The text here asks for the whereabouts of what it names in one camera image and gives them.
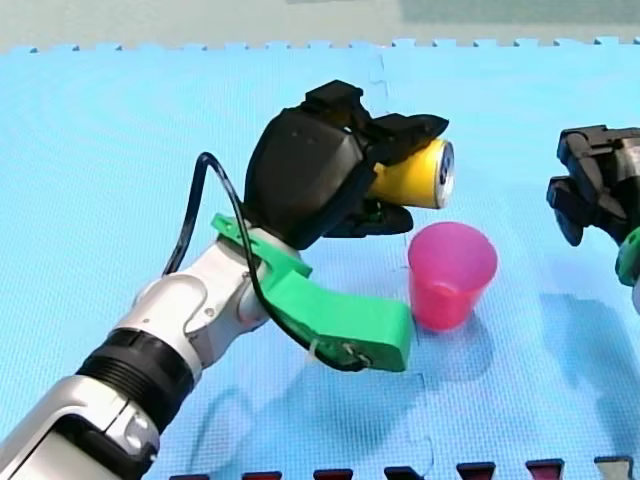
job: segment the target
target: pink cup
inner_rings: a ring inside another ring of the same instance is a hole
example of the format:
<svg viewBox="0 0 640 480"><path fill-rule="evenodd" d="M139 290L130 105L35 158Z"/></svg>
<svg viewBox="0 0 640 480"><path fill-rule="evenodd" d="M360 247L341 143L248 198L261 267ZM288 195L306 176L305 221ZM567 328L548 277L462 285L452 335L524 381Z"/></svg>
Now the pink cup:
<svg viewBox="0 0 640 480"><path fill-rule="evenodd" d="M456 328L471 315L498 269L491 242L456 222L430 225L409 246L409 297L413 316L434 331Z"/></svg>

